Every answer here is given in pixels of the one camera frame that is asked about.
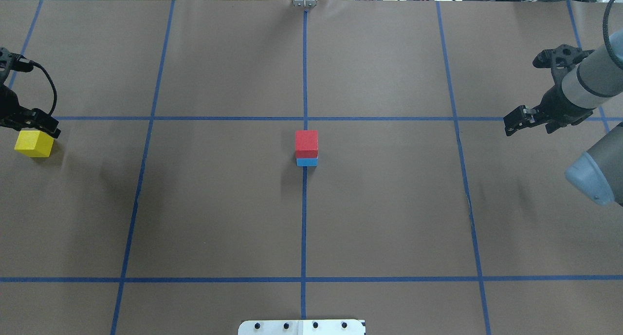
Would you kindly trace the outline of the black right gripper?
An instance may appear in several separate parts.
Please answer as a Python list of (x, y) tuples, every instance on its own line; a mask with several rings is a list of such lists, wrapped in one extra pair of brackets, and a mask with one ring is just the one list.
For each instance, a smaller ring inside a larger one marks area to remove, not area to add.
[(532, 60), (534, 67), (549, 69), (554, 81), (554, 86), (543, 95), (540, 104), (533, 108), (533, 127), (545, 124), (547, 133), (551, 134), (561, 127), (576, 126), (592, 116), (593, 109), (585, 109), (570, 102), (563, 93), (562, 82), (564, 77), (572, 74), (574, 67), (579, 66), (593, 52), (562, 44), (541, 51)]

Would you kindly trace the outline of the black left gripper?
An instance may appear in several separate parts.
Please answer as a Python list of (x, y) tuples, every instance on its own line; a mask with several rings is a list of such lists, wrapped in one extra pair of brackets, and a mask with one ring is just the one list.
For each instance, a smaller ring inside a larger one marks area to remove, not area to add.
[(2, 47), (0, 49), (0, 124), (2, 127), (20, 131), (27, 126), (24, 120), (25, 108), (18, 103), (17, 94), (5, 85), (11, 71), (28, 73), (30, 60)]

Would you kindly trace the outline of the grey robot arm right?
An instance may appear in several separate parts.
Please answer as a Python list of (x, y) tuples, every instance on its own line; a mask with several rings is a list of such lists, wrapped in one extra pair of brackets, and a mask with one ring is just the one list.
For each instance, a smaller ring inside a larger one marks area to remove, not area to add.
[[(622, 95), (622, 32), (605, 34), (598, 49), (561, 45), (545, 49), (532, 64), (549, 69), (553, 85), (539, 104), (518, 107), (504, 117), (511, 135), (525, 127), (545, 126), (554, 133), (578, 126), (603, 104)], [(567, 180), (599, 205), (622, 204), (622, 125), (608, 130), (595, 145), (583, 151), (565, 171)]]

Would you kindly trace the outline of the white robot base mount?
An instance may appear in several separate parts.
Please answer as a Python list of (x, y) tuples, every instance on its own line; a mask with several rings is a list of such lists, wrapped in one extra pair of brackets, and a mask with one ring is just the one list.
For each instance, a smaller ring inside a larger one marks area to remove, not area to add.
[(238, 335), (365, 335), (358, 319), (291, 319), (244, 321)]

